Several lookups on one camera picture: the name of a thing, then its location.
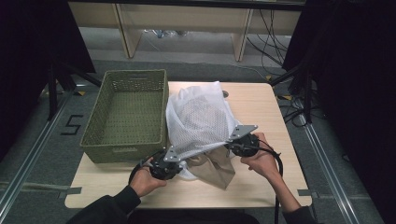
hand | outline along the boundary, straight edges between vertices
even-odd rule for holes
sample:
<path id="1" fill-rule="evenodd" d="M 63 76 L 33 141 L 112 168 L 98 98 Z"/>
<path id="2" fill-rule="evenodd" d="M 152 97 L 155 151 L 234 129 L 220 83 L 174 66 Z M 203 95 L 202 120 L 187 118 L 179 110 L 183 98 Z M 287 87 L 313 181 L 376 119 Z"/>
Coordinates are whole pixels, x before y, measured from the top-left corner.
<path id="1" fill-rule="evenodd" d="M 271 148 L 263 143 L 267 143 L 264 133 L 254 134 L 262 141 L 260 142 L 260 147 L 271 150 Z M 268 180 L 281 177 L 279 171 L 277 170 L 276 160 L 274 156 L 266 151 L 259 150 L 256 155 L 252 157 L 242 157 L 241 162 L 248 165 L 249 170 L 256 171 L 256 173 L 264 176 Z"/>
<path id="2" fill-rule="evenodd" d="M 159 187 L 166 186 L 166 181 L 152 177 L 149 168 L 144 166 L 136 172 L 129 185 L 140 198 L 150 194 Z"/>

mesh bag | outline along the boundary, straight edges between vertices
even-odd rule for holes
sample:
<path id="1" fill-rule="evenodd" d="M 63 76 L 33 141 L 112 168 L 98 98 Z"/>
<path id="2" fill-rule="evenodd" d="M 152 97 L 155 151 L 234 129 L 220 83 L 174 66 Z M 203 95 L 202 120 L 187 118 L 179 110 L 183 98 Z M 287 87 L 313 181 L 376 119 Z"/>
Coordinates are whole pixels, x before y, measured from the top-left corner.
<path id="1" fill-rule="evenodd" d="M 224 145 L 237 124 L 218 81 L 171 95 L 166 122 L 172 149 L 182 160 Z"/>

wicker basket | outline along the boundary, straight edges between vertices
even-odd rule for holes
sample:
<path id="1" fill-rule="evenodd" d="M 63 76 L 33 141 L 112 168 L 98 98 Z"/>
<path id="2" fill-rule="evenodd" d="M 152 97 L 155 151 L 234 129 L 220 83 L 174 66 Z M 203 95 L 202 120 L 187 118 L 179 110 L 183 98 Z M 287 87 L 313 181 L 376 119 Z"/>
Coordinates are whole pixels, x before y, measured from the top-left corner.
<path id="1" fill-rule="evenodd" d="M 165 70 L 108 71 L 81 147 L 95 163 L 136 161 L 166 147 Z"/>

